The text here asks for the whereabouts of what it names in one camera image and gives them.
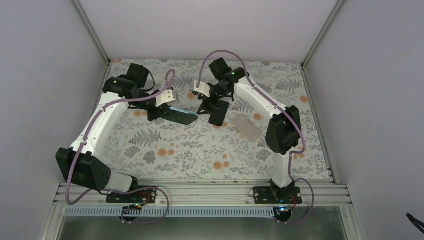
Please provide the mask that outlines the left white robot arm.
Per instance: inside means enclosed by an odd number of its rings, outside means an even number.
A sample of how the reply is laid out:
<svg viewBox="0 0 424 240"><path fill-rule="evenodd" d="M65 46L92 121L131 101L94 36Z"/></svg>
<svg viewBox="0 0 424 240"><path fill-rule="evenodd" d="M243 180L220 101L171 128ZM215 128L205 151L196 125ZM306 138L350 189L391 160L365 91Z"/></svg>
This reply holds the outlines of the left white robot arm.
<svg viewBox="0 0 424 240"><path fill-rule="evenodd" d="M151 72L138 64L131 64L126 75L109 78L102 89L99 104L83 132L69 148L60 148L56 161L66 181L65 196L70 197L71 186L90 191L117 192L124 201L131 203L139 197L139 188L135 186L135 177L111 170L102 162L101 157L116 123L129 108L145 110L150 120L174 111L168 103L176 100L172 85L176 71L170 69L165 75L165 87L152 94L140 88Z"/></svg>

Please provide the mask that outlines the black phone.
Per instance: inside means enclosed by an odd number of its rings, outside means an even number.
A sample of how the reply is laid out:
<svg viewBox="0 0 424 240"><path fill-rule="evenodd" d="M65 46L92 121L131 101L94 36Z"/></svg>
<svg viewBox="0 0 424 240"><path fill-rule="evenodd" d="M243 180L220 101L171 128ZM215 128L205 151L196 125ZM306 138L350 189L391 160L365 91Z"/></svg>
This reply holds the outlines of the black phone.
<svg viewBox="0 0 424 240"><path fill-rule="evenodd" d="M161 118L176 124L188 126L197 121L199 117L196 114L171 109L163 112Z"/></svg>

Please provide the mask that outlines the black smartphone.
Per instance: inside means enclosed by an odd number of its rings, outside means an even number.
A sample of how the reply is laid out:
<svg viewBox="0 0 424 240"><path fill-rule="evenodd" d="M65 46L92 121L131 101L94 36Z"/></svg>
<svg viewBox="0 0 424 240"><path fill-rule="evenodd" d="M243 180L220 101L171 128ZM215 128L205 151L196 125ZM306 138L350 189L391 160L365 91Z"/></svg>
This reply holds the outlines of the black smartphone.
<svg viewBox="0 0 424 240"><path fill-rule="evenodd" d="M220 100L217 103L217 109L214 110L213 113L210 115L208 123L214 126L221 127L225 121L229 105L230 104L227 101Z"/></svg>

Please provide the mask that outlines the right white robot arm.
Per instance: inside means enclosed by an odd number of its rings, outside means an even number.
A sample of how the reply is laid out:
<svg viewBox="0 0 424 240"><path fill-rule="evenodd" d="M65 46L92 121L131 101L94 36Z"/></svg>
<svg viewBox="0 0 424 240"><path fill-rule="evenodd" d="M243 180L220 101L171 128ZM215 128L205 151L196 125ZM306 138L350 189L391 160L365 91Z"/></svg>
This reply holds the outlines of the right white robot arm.
<svg viewBox="0 0 424 240"><path fill-rule="evenodd" d="M198 79L192 89L202 101L198 115L209 115L209 123L220 127L229 107L223 98L237 96L268 120L265 142L274 153L270 195L274 202L284 203L295 187L288 155L303 138L299 109L294 105L287 107L277 102L254 82L244 66L232 69L223 58L219 58L209 65L209 69L218 81L217 84Z"/></svg>

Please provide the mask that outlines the light blue phone case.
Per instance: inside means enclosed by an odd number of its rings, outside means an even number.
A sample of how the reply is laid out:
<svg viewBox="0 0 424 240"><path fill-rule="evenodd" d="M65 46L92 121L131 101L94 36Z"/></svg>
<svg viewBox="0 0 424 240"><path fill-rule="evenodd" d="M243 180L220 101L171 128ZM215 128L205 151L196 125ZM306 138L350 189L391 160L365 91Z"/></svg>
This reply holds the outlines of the light blue phone case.
<svg viewBox="0 0 424 240"><path fill-rule="evenodd" d="M194 116L198 115L194 111L188 111L188 110L180 109L180 108L177 108L177 107L174 107L174 106L171 106L170 109L173 110L173 111L179 112L179 113L183 113L183 114L189 114L189 115L194 115Z"/></svg>

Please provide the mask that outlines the beige phone case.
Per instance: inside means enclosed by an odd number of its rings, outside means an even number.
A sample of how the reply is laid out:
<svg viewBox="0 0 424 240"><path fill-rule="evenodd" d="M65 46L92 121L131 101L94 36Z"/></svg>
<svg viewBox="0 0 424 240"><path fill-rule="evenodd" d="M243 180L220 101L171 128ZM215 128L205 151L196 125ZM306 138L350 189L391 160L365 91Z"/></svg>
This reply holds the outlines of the beige phone case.
<svg viewBox="0 0 424 240"><path fill-rule="evenodd" d="M255 142L262 136L261 130L244 114L237 115L232 123L247 137L251 142Z"/></svg>

